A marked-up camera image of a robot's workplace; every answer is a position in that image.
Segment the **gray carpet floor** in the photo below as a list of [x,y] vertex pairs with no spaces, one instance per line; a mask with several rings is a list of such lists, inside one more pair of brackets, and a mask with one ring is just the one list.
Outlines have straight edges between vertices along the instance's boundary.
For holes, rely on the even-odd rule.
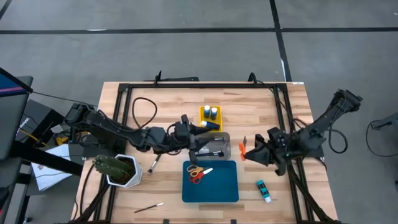
[[[282,27],[398,27],[396,0],[276,3]],[[0,20],[0,30],[247,26],[274,26],[268,1],[12,0]],[[305,82],[314,117],[338,88],[364,98],[358,112],[335,124],[347,135],[347,152],[335,154],[324,145],[339,219],[397,223],[398,156],[371,154],[365,132],[370,121],[398,112],[398,32],[284,33],[283,38],[292,80]],[[33,76],[36,91],[92,104],[98,103],[103,82],[153,79],[159,70],[163,77],[197,76],[202,81],[240,81],[250,72],[262,81],[284,80],[272,32],[0,35],[0,66],[15,76]],[[31,97],[63,114],[71,106]],[[391,127],[371,131],[369,143],[380,154],[398,153],[396,134]],[[66,222],[78,181],[71,177],[32,197],[27,215],[33,223]],[[13,214],[11,209],[10,223]]]

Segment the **scissors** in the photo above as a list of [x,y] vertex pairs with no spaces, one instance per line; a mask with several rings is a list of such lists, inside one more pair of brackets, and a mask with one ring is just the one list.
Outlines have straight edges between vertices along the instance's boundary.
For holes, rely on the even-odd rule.
[[187,171],[190,173],[191,177],[196,177],[197,175],[199,175],[201,171],[206,170],[208,168],[209,167],[200,167],[192,164],[187,167]]
[[202,178],[204,175],[210,173],[212,170],[213,170],[213,168],[209,168],[209,169],[207,169],[207,170],[205,170],[205,171],[203,171],[203,172],[200,172],[196,177],[189,177],[189,181],[192,182],[192,183],[194,183],[194,184],[199,184],[201,178]]

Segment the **green plant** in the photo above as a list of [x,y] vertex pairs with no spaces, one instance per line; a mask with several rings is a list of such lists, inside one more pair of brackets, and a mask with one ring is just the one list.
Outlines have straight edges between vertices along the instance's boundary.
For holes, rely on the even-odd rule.
[[98,155],[93,164],[98,172],[110,176],[117,183],[126,183],[134,174],[132,162],[128,164],[110,156]]

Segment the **computer monitor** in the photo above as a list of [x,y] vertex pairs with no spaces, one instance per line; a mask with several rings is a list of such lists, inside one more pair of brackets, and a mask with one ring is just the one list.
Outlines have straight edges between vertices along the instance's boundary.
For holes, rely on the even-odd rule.
[[0,97],[32,93],[33,89],[0,68]]

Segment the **wooden tabletop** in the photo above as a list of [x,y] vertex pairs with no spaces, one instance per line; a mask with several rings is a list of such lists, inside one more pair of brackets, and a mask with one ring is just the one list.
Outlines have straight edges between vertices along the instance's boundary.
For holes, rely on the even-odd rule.
[[[118,82],[104,83],[99,109],[110,118],[113,115]],[[312,114],[303,84],[287,83],[290,104],[295,118],[311,123]],[[136,158],[143,167],[141,183],[129,189],[117,188],[113,208],[112,223],[161,223],[169,219],[171,223],[295,223],[292,196],[287,174],[278,177],[275,166],[263,166],[253,161],[242,161],[238,143],[246,136],[248,150],[254,148],[254,135],[261,133],[267,137],[267,130],[279,126],[274,96],[268,89],[253,88],[138,88],[133,89],[132,98],[146,97],[158,106],[156,118],[149,126],[167,128],[180,121],[182,114],[187,114],[194,124],[198,124],[199,107],[202,105],[221,105],[223,131],[231,136],[231,160],[236,162],[239,182],[239,201],[236,203],[184,203],[182,201],[182,163],[189,160],[188,151],[177,156],[164,155],[152,175],[146,171],[152,165],[156,155],[152,150],[147,153],[137,151],[127,145],[126,154]],[[123,112],[122,104],[119,120]],[[154,107],[146,101],[137,101],[135,114],[138,122],[145,123],[154,112]],[[133,124],[131,110],[127,125]],[[81,174],[76,196],[80,204],[81,189],[91,160],[86,161]],[[308,188],[326,214],[337,218],[331,196],[325,168],[315,159],[304,160]],[[85,190],[84,208],[98,192],[101,174],[93,170]],[[265,203],[256,182],[263,180],[269,189],[272,202]],[[104,219],[108,195],[105,195],[101,218]],[[161,207],[134,213],[140,208],[164,202]],[[303,218],[306,218],[302,196],[300,195]]]

